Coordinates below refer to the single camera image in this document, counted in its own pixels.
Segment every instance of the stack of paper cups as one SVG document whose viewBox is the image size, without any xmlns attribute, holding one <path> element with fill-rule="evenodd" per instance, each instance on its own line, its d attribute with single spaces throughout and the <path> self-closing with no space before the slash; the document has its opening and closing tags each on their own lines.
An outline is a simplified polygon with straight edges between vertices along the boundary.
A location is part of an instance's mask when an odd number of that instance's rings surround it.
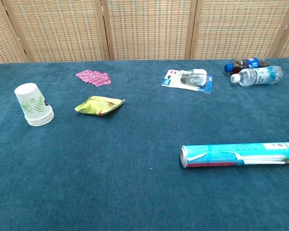
<svg viewBox="0 0 289 231">
<path fill-rule="evenodd" d="M 53 109 L 46 102 L 35 83 L 20 85 L 15 89 L 14 93 L 29 125 L 42 126 L 53 119 Z"/>
</svg>

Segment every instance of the yellow snack bag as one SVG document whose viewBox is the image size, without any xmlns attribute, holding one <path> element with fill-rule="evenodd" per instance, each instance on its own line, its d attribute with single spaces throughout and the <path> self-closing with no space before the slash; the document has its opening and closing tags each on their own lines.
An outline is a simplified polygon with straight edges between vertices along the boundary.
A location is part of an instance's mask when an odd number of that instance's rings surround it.
<svg viewBox="0 0 289 231">
<path fill-rule="evenodd" d="M 111 111 L 116 110 L 122 104 L 125 99 L 112 99 L 102 96 L 90 96 L 81 105 L 75 107 L 75 111 L 79 113 L 92 114 L 97 116 L 103 116 Z"/>
</svg>

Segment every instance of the fern print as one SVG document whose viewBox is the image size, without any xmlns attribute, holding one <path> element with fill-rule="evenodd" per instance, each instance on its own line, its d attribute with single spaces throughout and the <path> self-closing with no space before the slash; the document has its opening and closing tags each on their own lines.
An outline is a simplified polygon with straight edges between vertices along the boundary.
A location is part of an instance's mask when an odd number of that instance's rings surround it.
<svg viewBox="0 0 289 231">
<path fill-rule="evenodd" d="M 36 110 L 37 112 L 45 111 L 45 104 L 42 96 L 40 96 L 39 100 L 37 100 L 35 106 L 33 107 L 33 110 Z"/>
<path fill-rule="evenodd" d="M 23 100 L 21 107 L 23 108 L 25 113 L 33 113 L 32 107 L 29 105 L 28 100 Z"/>
<path fill-rule="evenodd" d="M 29 99 L 29 103 L 35 103 L 36 101 L 36 99 Z"/>
</svg>

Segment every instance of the plastic bottle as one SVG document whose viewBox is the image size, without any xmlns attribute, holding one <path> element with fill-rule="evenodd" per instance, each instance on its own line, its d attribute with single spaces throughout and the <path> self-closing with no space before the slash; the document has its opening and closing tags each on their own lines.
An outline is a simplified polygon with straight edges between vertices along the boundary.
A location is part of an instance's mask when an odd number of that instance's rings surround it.
<svg viewBox="0 0 289 231">
<path fill-rule="evenodd" d="M 243 69 L 238 74 L 231 75 L 231 82 L 247 87 L 254 84 L 277 83 L 282 77 L 283 72 L 280 66 L 267 66 Z"/>
<path fill-rule="evenodd" d="M 225 65 L 225 72 L 238 73 L 244 68 L 258 68 L 269 66 L 270 63 L 266 59 L 248 58 L 248 59 L 237 59 L 231 64 Z"/>
</svg>

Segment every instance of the clear plastic bottle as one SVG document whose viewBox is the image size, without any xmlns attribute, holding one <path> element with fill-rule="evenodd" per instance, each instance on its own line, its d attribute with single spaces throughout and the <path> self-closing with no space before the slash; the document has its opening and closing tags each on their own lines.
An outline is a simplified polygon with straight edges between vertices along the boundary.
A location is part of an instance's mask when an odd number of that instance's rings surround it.
<svg viewBox="0 0 289 231">
<path fill-rule="evenodd" d="M 226 64 L 224 70 L 225 72 L 239 73 L 244 68 L 259 68 L 269 65 L 270 63 L 266 59 L 236 59 L 231 64 Z"/>
<path fill-rule="evenodd" d="M 277 83 L 283 77 L 280 66 L 267 66 L 262 68 L 246 68 L 238 74 L 231 75 L 231 82 L 239 83 L 242 86 L 255 84 L 273 84 Z"/>
</svg>

